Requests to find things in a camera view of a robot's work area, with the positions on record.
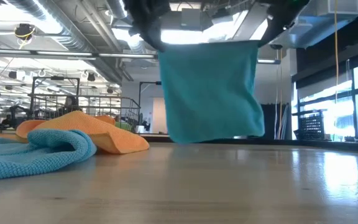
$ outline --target table surface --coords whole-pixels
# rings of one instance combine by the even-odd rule
[[[358,223],[358,153],[152,144],[0,180],[0,223]]]

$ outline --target towel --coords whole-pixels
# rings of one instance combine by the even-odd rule
[[[96,152],[90,137],[77,130],[40,129],[27,137],[28,144],[0,138],[0,179],[52,172]]]
[[[159,53],[167,128],[179,143],[263,136],[253,97],[258,42],[168,45]]]
[[[93,117],[82,111],[73,111],[49,121],[24,121],[16,129],[17,140],[25,142],[27,133],[38,129],[80,130],[89,135],[100,149],[113,154],[138,152],[150,147],[143,137],[115,127],[112,118]]]

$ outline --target orange microfiber towel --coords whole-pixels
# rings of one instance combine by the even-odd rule
[[[27,139],[27,134],[36,129],[80,130],[90,136],[99,148],[113,154],[125,154],[147,150],[148,142],[137,134],[130,133],[114,125],[109,116],[93,117],[81,111],[73,111],[49,120],[24,121],[16,129],[18,139]]]

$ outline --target teal cloth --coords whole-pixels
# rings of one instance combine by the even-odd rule
[[[52,172],[96,152],[90,137],[81,131],[40,129],[27,138],[28,144],[0,138],[0,179]]]
[[[170,137],[178,143],[263,136],[253,97],[258,42],[168,45],[159,53]]]

